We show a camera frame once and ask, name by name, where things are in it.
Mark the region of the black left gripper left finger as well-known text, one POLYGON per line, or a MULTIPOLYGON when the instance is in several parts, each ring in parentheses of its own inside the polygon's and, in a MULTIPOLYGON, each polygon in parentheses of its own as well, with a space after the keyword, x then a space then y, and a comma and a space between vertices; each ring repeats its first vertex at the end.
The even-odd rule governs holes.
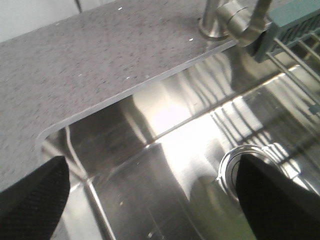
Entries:
POLYGON ((0 238, 49 240, 69 194, 69 166, 55 156, 0 193, 0 238))

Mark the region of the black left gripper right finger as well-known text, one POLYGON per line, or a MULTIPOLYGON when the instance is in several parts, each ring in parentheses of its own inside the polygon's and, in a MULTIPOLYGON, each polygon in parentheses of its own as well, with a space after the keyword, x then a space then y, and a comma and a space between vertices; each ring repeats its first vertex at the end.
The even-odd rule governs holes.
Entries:
POLYGON ((272 174, 240 206, 258 240, 320 238, 319 195, 286 176, 272 174))

